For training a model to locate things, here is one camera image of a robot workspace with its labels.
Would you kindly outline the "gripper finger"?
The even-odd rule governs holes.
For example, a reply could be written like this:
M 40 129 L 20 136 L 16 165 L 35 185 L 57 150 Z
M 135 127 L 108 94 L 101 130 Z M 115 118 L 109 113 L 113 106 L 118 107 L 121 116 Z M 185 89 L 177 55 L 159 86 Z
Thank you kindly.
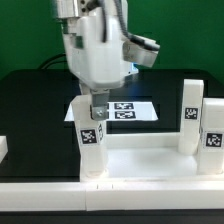
M 108 100 L 108 92 L 91 93 L 91 117 L 93 120 L 106 120 L 108 118 Z

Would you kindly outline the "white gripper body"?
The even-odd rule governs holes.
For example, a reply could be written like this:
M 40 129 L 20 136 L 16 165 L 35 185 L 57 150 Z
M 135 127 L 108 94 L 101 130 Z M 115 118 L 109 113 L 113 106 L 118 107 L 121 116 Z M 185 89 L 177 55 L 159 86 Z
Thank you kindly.
M 123 85 L 129 72 L 123 60 L 121 31 L 115 16 L 107 16 L 107 41 L 102 41 L 100 8 L 71 21 L 63 35 L 69 70 L 90 89 L 114 89 Z

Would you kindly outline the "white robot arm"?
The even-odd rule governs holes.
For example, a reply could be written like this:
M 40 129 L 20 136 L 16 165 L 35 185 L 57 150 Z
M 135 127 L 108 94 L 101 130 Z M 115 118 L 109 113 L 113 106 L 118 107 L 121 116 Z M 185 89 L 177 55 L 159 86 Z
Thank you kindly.
M 109 91 L 121 87 L 137 70 L 124 59 L 118 17 L 127 15 L 126 0 L 51 0 L 61 23 L 68 68 L 91 96 L 91 116 L 105 120 Z

